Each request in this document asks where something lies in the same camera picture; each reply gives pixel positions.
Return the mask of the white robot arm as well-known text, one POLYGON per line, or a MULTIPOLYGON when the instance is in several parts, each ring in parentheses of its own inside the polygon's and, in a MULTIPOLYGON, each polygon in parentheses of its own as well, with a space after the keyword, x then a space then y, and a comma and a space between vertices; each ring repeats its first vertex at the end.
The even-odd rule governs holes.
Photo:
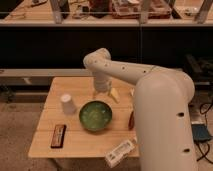
POLYGON ((133 111, 141 171, 198 171, 188 104, 195 94, 183 71, 113 61, 100 48, 83 59, 101 92, 111 77, 133 84, 133 111))

